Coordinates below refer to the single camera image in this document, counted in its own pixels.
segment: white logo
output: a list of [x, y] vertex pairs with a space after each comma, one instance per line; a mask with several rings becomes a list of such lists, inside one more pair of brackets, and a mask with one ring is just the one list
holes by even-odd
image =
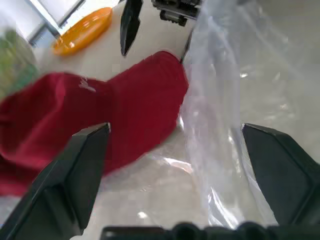
[[93, 87], [89, 86], [88, 80], [83, 77], [81, 78], [81, 84], [79, 85], [79, 87], [83, 88], [83, 89], [88, 89], [89, 91], [94, 92], [94, 93], [97, 92]]

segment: plastic bag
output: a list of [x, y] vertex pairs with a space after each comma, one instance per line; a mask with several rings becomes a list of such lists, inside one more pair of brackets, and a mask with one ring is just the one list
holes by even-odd
[[15, 25], [0, 15], [0, 101], [32, 82], [37, 76], [35, 57]]
[[314, 1], [303, 9], [300, 3], [207, 0], [201, 8], [185, 64], [190, 84], [181, 122], [213, 225], [277, 223], [255, 180], [242, 123], [287, 133], [320, 159], [319, 70], [311, 58], [320, 54], [310, 51], [320, 36], [304, 27], [319, 22], [319, 11]]

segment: black plastic part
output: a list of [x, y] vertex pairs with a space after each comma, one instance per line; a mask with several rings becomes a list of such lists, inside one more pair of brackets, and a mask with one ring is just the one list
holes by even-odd
[[189, 48], [190, 48], [190, 43], [191, 43], [191, 38], [192, 38], [192, 32], [190, 33], [186, 43], [185, 43], [185, 47], [184, 47], [184, 50], [183, 50], [183, 55], [181, 56], [181, 59], [180, 59], [180, 63], [183, 64], [184, 63], [184, 60], [185, 60], [185, 57], [187, 55], [187, 52], [189, 51]]
[[278, 223], [320, 224], [320, 165], [283, 132], [253, 124], [242, 132], [256, 181]]
[[106, 227], [100, 240], [319, 240], [318, 226], [262, 226], [247, 222], [237, 230], [223, 227], [198, 229], [190, 223], [171, 231], [159, 227]]
[[168, 17], [166, 16], [166, 14], [167, 14], [167, 12], [166, 12], [165, 10], [162, 10], [162, 11], [160, 12], [160, 19], [163, 20], [163, 21], [170, 21], [170, 22], [172, 22], [173, 24], [174, 24], [174, 23], [175, 23], [175, 24], [179, 24], [179, 26], [182, 26], [182, 27], [185, 27], [185, 26], [186, 26], [186, 24], [187, 24], [187, 19], [186, 19], [184, 16], [182, 16], [182, 15], [176, 16], [176, 14], [175, 14], [174, 17], [168, 18]]
[[126, 56], [131, 45], [136, 39], [140, 26], [139, 15], [142, 0], [127, 0], [121, 17], [120, 46], [122, 56]]
[[178, 14], [187, 19], [197, 19], [199, 9], [194, 6], [194, 4], [187, 4], [185, 2], [180, 2], [176, 6], [168, 4], [167, 0], [151, 0], [152, 5], [160, 11], [166, 11], [168, 13]]
[[172, 7], [178, 7], [180, 4], [180, 0], [166, 0], [166, 2]]
[[88, 226], [103, 174], [107, 124], [86, 128], [34, 180], [1, 240], [69, 240]]
[[197, 6], [200, 3], [200, 0], [180, 0], [183, 4], [189, 4], [191, 6]]

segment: orange plate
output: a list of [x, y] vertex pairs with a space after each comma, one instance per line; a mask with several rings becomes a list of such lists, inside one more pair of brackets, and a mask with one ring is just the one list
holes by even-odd
[[55, 55], [71, 55], [87, 47], [110, 26], [112, 8], [101, 8], [85, 16], [53, 44]]

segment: green object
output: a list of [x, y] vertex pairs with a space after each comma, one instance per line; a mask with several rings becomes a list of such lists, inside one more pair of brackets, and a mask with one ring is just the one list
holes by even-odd
[[29, 44], [14, 29], [0, 35], [0, 101], [23, 89], [38, 75]]

